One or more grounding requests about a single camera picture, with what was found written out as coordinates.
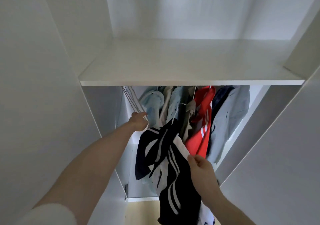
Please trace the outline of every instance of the floor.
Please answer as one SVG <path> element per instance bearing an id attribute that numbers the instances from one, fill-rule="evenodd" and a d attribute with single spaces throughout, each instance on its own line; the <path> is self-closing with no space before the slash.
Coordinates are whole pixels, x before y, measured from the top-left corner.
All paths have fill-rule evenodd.
<path id="1" fill-rule="evenodd" d="M 129 202 L 125 214 L 125 225 L 159 225 L 159 201 Z"/>

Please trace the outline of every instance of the forearm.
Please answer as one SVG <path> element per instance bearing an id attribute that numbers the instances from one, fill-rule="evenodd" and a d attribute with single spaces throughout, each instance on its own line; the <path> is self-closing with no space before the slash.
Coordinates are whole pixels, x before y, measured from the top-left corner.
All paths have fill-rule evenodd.
<path id="1" fill-rule="evenodd" d="M 222 193 L 219 196 L 212 197 L 211 200 L 209 208 L 221 225 L 255 225 Z"/>
<path id="2" fill-rule="evenodd" d="M 62 172 L 36 206 L 60 203 L 86 224 L 134 132 L 129 122 L 83 150 Z"/>

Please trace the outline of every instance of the shelf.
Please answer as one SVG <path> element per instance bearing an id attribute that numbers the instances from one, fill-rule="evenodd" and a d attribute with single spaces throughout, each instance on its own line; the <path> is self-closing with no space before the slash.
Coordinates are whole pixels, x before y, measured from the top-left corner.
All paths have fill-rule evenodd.
<path id="1" fill-rule="evenodd" d="M 79 80 L 82 86 L 301 85 L 281 65 L 288 42 L 114 39 Z"/>

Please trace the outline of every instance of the white wardrobe door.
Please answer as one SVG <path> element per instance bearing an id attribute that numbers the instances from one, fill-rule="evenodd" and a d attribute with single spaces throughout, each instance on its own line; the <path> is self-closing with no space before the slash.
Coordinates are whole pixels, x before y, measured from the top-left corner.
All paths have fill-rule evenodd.
<path id="1" fill-rule="evenodd" d="M 46 1 L 0 4 L 0 217 L 12 224 L 100 135 Z M 123 223 L 116 173 L 105 194 L 94 213 L 108 216 L 96 224 Z"/>
<path id="2" fill-rule="evenodd" d="M 320 69 L 222 184 L 256 224 L 319 223 L 319 106 Z"/>

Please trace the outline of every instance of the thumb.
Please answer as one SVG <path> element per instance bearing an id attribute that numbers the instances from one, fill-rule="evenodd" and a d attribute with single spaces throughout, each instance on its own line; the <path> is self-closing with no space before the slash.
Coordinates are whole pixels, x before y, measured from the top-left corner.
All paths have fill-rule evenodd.
<path id="1" fill-rule="evenodd" d="M 191 155 L 188 156 L 188 163 L 189 163 L 190 169 L 194 169 L 198 167 L 197 162 L 195 161 L 194 157 Z"/>

